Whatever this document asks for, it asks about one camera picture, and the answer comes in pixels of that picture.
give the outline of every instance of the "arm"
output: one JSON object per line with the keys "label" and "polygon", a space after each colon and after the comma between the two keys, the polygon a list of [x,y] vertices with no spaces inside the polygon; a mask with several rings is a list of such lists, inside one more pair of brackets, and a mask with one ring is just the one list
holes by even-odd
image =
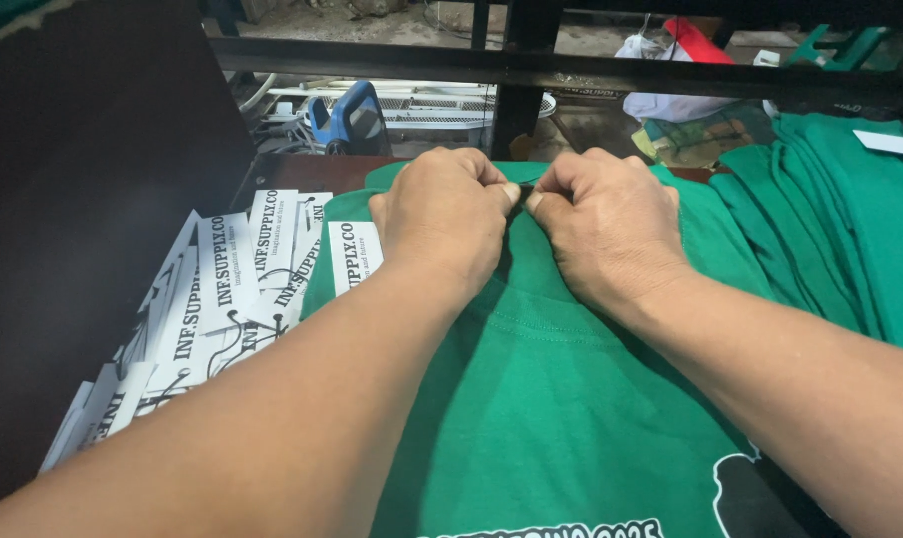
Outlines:
{"label": "arm", "polygon": [[640,160],[570,156],[538,192],[528,204],[580,297],[660,351],[850,533],[903,536],[903,349],[693,271],[676,191]]}
{"label": "arm", "polygon": [[370,201],[374,275],[4,500],[0,535],[367,535],[421,376],[518,194],[477,151],[425,154]]}

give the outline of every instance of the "forearm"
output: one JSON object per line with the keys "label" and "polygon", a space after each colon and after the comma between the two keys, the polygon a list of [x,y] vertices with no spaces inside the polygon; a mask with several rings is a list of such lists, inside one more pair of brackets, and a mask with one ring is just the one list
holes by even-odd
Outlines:
{"label": "forearm", "polygon": [[0,533],[367,534],[421,376],[464,306],[452,288],[386,263],[3,502]]}
{"label": "forearm", "polygon": [[903,350],[678,277],[617,317],[856,535],[903,535]]}

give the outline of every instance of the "stack of green t-shirts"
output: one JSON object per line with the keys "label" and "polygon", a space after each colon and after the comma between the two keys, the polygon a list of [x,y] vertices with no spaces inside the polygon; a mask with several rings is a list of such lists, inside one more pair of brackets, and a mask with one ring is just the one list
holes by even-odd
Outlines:
{"label": "stack of green t-shirts", "polygon": [[866,149],[879,124],[782,115],[779,140],[721,157],[710,186],[752,243],[776,297],[903,347],[903,157]]}
{"label": "stack of green t-shirts", "polygon": [[[547,167],[498,165],[518,183]],[[400,167],[376,170],[367,189],[333,199],[326,222],[371,220],[368,198],[388,189]],[[691,263],[769,297],[716,193],[666,168],[654,172],[681,192]],[[303,316],[335,298],[330,265],[326,225]],[[518,209],[491,281],[421,382],[372,531],[468,534],[829,536],[833,528],[660,355],[575,299],[548,239]]]}

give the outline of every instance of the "hand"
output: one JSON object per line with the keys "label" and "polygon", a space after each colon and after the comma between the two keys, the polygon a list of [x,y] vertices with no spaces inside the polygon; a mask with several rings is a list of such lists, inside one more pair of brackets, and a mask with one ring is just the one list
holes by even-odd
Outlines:
{"label": "hand", "polygon": [[677,189],[639,157],[564,153],[538,180],[528,212],[551,239],[578,298],[620,317],[648,293],[693,272],[681,246]]}
{"label": "hand", "polygon": [[498,264],[505,217],[520,193],[481,151],[437,147],[406,165],[368,209],[386,263],[449,275],[467,302]]}

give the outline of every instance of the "black metal frame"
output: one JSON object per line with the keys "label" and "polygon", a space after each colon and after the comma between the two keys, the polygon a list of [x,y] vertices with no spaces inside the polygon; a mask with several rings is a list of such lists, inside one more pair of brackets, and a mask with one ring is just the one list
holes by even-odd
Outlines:
{"label": "black metal frame", "polygon": [[[561,14],[580,0],[510,0],[503,50],[487,51],[489,4],[502,2],[467,1],[474,3],[470,49],[254,38],[209,41],[223,69],[498,84],[490,146],[492,158],[501,160],[512,157],[509,146],[515,138],[533,134],[543,88],[756,99],[792,99],[798,93],[807,102],[821,104],[903,105],[903,77],[896,74],[555,55]],[[610,0],[601,7],[722,16],[725,24],[714,36],[721,46],[730,40],[735,27],[759,21],[795,19],[903,28],[903,0],[857,1],[852,7],[847,0],[783,0],[759,5],[712,0],[686,4],[684,0]]]}

